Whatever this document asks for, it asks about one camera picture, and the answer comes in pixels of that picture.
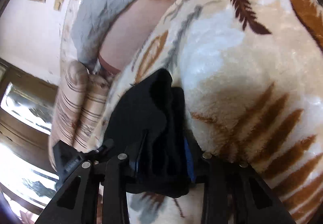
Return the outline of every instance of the black fabric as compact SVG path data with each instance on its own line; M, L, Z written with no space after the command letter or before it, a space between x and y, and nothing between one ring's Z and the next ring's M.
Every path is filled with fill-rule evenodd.
M188 193L183 121L184 92L172 88L165 69L133 86L110 117L105 140L112 138L109 157L130 155L130 166L142 191L177 198Z

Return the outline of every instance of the white wall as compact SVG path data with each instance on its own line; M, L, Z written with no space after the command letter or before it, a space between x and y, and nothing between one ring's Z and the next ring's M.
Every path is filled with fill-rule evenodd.
M60 34L69 0L10 0L0 18L0 58L52 84L60 79Z

